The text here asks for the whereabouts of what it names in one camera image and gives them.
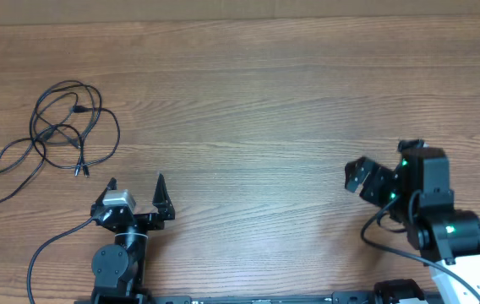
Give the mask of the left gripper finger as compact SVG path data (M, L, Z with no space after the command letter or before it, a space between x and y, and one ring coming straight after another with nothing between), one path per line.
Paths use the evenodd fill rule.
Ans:
M111 180L107 183L106 188L101 192L101 194L95 201L95 205L102 206L104 197L111 190L117 190L117 179L114 177L112 177Z
M157 179L152 205L156 207L157 214L163 220L175 219L176 211L166 189L165 177L162 174L159 174Z

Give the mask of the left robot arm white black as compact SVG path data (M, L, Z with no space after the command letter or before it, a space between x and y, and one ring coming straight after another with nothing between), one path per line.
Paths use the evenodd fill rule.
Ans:
M155 212L137 214L133 195L129 190L119 190L114 178L92 204L91 219L114 234L114 243L98 249L92 258L92 303L154 301L144 287L148 233L164 229L165 223L176 216L163 175L158 176L152 205Z

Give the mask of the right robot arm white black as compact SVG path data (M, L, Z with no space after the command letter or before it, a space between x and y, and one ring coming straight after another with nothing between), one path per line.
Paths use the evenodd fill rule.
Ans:
M362 156L345 165L345 188L378 207L362 227L367 245L418 261L427 267L437 290L423 290L414 280L387 280L361 296L361 303L480 303L480 218L455 207L450 162L441 148L422 139L397 145L399 163L390 169ZM400 224L413 252L367 238L384 217Z

